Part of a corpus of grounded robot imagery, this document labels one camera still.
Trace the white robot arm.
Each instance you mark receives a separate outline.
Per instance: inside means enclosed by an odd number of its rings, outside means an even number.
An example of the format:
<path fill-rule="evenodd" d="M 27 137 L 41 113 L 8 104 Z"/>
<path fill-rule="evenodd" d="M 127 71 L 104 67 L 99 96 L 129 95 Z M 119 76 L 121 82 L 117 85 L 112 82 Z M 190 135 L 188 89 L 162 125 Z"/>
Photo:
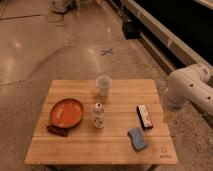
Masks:
<path fill-rule="evenodd" d="M 166 105 L 180 109 L 187 101 L 191 101 L 213 116 L 213 87 L 208 85 L 210 79 L 210 69 L 202 63 L 171 72 L 165 90 Z"/>

